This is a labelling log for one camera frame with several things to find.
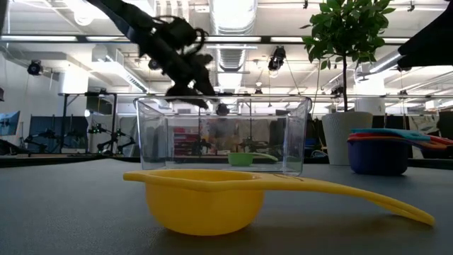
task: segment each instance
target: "tree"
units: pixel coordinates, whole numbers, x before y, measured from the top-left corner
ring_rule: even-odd
[[[348,110],[346,59],[376,62],[376,49],[385,44],[379,37],[389,26],[385,14],[395,11],[387,8],[391,0],[327,0],[319,4],[320,14],[310,18],[311,36],[302,37],[309,60],[319,60],[321,69],[331,68],[331,58],[343,62],[343,98]]]

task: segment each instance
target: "yellow bowl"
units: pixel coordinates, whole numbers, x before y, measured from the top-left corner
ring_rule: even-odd
[[[240,172],[193,176],[194,172],[186,170],[161,174],[203,181],[250,177]],[[146,189],[149,211],[157,221],[170,230],[197,236],[227,234],[247,226],[260,211],[264,199],[263,190],[203,192],[149,183]]]
[[[146,184],[149,211],[164,227],[183,234],[228,234],[250,224],[265,190],[318,191],[365,198],[398,215],[434,225],[412,205],[373,192],[310,178],[218,170],[150,170],[125,173]]]

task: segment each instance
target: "gray table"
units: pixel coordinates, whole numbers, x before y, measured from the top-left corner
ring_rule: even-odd
[[[394,216],[363,199],[273,191],[249,227],[191,237],[149,215],[138,164],[112,159],[0,169],[0,254],[451,254],[453,171],[353,174],[305,165],[304,176],[382,193],[436,217],[437,226]]]

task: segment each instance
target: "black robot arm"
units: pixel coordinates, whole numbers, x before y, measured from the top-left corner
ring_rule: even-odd
[[[201,55],[206,32],[193,28],[179,17],[171,17],[170,23],[159,17],[151,17],[133,4],[121,0],[87,0],[105,13],[132,43],[139,46],[139,55],[148,55],[167,74],[175,85],[167,91],[167,96],[196,96],[200,93],[214,96],[214,88],[205,65],[212,61],[212,56]],[[190,46],[200,38],[194,50],[184,53],[184,47]],[[194,81],[193,89],[188,87]],[[207,108],[203,100],[183,100],[196,106]]]

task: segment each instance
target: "transparent bin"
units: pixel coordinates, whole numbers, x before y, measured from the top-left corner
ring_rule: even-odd
[[[170,96],[136,98],[143,169],[222,169],[300,175],[310,98],[185,97],[188,98],[203,99],[209,102],[210,109],[174,101],[177,98]],[[228,106],[229,114],[216,114],[219,102]],[[264,155],[254,154],[250,165],[233,166],[229,157],[243,157],[238,152],[246,153],[245,157],[250,153]]]

